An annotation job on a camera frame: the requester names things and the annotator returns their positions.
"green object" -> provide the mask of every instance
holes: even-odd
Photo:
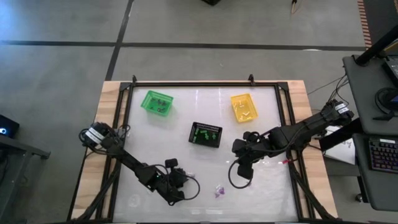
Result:
[[[172,107],[172,103],[173,98],[171,96],[149,90],[144,101],[141,103],[141,107],[149,112],[167,116]]]

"white paper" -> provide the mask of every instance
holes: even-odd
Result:
[[[326,130],[328,131],[326,135],[329,135],[339,130],[339,127],[329,126],[326,128]],[[355,146],[353,139],[344,141],[337,146],[326,150],[325,156],[355,165]]]

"keyboard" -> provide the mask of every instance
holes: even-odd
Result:
[[[388,139],[369,140],[371,169],[398,174],[398,144]]]

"concrete floor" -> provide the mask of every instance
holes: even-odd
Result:
[[[125,42],[364,46],[356,0],[307,0],[293,16],[288,0],[135,0]],[[3,0],[0,40],[116,42],[127,0]],[[113,47],[0,46],[0,114],[21,123],[18,139],[51,151],[32,160],[12,217],[29,223],[67,217],[84,149],[78,132],[94,118]],[[307,91],[344,75],[352,51],[157,49],[122,47],[112,80],[305,80]],[[320,109],[334,86],[309,95]],[[356,111],[349,86],[341,90]],[[331,178],[340,217],[391,221]]]

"black basket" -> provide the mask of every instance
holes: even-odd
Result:
[[[194,122],[188,141],[203,146],[219,147],[222,132],[223,128]]]
[[[202,1],[204,1],[205,3],[207,3],[211,6],[215,6],[221,0],[202,0]]]

